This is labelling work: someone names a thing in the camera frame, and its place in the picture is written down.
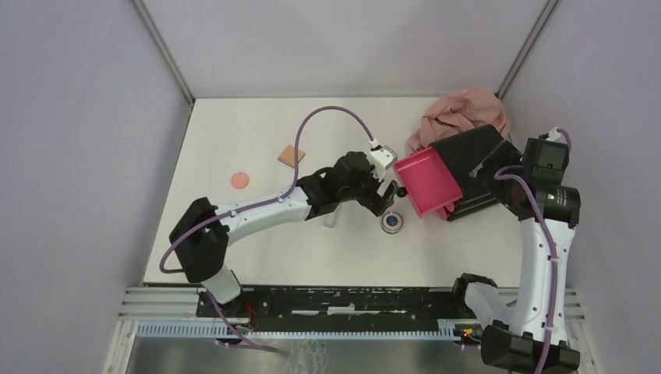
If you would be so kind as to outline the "black drawer organizer case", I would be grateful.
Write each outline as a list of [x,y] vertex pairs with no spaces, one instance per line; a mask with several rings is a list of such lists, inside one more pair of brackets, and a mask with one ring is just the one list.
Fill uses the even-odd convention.
[[447,165],[464,197],[451,221],[501,204],[510,211],[511,184],[493,176],[501,168],[521,164],[522,152],[492,125],[484,125],[430,144]]

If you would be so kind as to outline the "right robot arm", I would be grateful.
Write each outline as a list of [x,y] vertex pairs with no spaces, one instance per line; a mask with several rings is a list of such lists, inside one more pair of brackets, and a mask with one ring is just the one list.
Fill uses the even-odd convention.
[[560,130],[528,139],[523,151],[501,141],[469,176],[518,219],[522,263],[518,296],[500,297],[496,283],[463,273],[450,297],[452,312],[482,327],[485,365],[509,373],[572,373],[581,355],[571,348],[564,300],[568,256],[581,196],[562,184],[571,143]]

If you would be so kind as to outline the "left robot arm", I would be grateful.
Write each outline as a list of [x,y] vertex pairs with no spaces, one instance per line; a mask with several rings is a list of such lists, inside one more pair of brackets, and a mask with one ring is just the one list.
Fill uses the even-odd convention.
[[392,181],[384,192],[379,190],[397,159],[388,147],[350,151],[334,165],[298,178],[290,189],[262,201],[220,207],[206,197],[196,199],[171,231],[168,251],[176,255],[189,283],[202,285],[224,315],[237,316],[246,298],[225,263],[229,246],[281,224],[332,214],[349,201],[376,217],[383,215],[393,205],[399,184]]

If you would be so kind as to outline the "pink top drawer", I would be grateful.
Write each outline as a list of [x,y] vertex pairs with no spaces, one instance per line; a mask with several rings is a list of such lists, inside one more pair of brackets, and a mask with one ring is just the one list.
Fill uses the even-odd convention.
[[419,217],[437,213],[442,206],[457,204],[464,197],[451,171],[432,147],[397,161],[394,172]]

